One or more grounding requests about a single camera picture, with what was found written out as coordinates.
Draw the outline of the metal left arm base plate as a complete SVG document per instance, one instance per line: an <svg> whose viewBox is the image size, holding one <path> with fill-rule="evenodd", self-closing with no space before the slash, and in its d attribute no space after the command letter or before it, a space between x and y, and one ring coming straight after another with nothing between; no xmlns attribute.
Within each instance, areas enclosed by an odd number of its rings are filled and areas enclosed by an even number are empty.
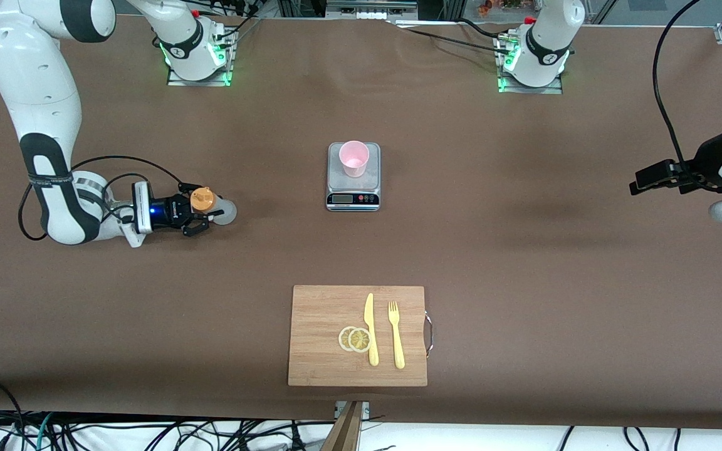
<svg viewBox="0 0 722 451"><path fill-rule="evenodd" d="M523 46L521 35L502 34L494 38L498 50L498 91L521 94L562 94L562 72L565 60L570 56L555 53L534 54Z"/></svg>

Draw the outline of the yellow plastic fork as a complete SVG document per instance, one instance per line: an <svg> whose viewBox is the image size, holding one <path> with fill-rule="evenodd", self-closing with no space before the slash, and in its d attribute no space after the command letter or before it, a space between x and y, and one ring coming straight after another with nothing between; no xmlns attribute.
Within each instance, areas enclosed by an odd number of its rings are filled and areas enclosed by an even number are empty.
<svg viewBox="0 0 722 451"><path fill-rule="evenodd" d="M401 336L399 334L399 306L396 301L389 303L389 322L392 325L392 340L395 367L399 370L405 368L405 356Z"/></svg>

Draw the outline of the wooden cutting board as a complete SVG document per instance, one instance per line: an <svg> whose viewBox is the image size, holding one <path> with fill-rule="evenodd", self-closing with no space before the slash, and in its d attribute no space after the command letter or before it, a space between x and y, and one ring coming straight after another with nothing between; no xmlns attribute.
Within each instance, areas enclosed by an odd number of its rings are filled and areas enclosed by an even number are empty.
<svg viewBox="0 0 722 451"><path fill-rule="evenodd" d="M374 294L379 365L367 352L344 351L338 335L346 326L365 328L364 306ZM395 367L389 303L399 306L405 368ZM421 286L297 285L290 317L288 383L292 387L425 387L425 290Z"/></svg>

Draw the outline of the yellow plastic knife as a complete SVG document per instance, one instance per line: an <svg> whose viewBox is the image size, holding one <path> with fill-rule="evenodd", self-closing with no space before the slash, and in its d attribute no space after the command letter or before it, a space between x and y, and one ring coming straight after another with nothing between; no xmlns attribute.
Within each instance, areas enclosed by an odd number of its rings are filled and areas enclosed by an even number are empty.
<svg viewBox="0 0 722 451"><path fill-rule="evenodd" d="M374 294L369 293L364 306L364 322L367 325L369 331L369 363L372 366L379 365L379 352L377 348L376 336L375 336L375 319L374 319Z"/></svg>

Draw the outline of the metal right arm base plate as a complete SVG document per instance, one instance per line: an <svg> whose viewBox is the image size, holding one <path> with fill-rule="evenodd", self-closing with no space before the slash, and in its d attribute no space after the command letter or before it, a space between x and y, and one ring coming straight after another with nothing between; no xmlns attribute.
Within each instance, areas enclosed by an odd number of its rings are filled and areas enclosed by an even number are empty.
<svg viewBox="0 0 722 451"><path fill-rule="evenodd" d="M168 68L169 86L230 86L238 50L236 34L215 43L203 43L195 48L189 59L177 60L164 52Z"/></svg>

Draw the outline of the silver digital kitchen scale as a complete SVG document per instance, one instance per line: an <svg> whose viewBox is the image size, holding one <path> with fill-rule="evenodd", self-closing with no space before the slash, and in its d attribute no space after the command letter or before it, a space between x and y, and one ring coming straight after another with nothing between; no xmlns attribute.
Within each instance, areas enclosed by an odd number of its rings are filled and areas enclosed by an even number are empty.
<svg viewBox="0 0 722 451"><path fill-rule="evenodd" d="M327 151L325 206L333 212L375 212L381 206L383 172L381 148L366 142L369 159L364 173L351 177L339 157L343 142L331 143Z"/></svg>

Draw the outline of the wooden post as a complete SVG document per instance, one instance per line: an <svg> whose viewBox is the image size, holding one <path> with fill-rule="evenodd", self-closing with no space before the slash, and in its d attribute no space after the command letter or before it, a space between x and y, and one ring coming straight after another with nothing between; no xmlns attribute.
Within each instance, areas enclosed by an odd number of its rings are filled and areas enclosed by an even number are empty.
<svg viewBox="0 0 722 451"><path fill-rule="evenodd" d="M350 402L335 420L319 451L357 451L363 420L359 402Z"/></svg>

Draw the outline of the brown table cover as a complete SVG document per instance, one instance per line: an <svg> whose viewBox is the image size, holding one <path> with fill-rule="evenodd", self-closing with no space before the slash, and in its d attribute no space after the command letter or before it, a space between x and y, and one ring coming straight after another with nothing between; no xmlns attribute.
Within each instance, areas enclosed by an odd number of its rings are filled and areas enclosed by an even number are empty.
<svg viewBox="0 0 722 451"><path fill-rule="evenodd" d="M631 196L673 155L659 28L582 28L562 95L381 21L266 19L233 84L168 86L146 20L64 42L73 157L143 157L238 207L192 239L20 233L28 178L0 97L0 383L24 409L722 428L722 224L711 192ZM325 206L331 143L381 148L375 212ZM288 385L299 284L423 286L422 388Z"/></svg>

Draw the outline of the clear orange-capped sauce bottle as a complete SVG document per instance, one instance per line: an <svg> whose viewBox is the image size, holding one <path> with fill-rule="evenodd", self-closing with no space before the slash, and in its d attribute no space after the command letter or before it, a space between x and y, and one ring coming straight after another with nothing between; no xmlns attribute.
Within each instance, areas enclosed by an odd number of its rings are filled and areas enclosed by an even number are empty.
<svg viewBox="0 0 722 451"><path fill-rule="evenodd" d="M229 225L237 217L235 203L218 196L209 187L196 188L189 199L194 211L206 214L210 222L219 226Z"/></svg>

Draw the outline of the pink plastic cup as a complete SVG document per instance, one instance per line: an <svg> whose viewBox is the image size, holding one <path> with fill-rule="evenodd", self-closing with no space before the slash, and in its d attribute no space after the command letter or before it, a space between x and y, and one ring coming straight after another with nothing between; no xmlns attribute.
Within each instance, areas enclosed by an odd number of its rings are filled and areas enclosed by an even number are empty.
<svg viewBox="0 0 722 451"><path fill-rule="evenodd" d="M370 158L370 150L361 141L347 141L340 146L339 162L343 165L344 174L352 178L363 176Z"/></svg>

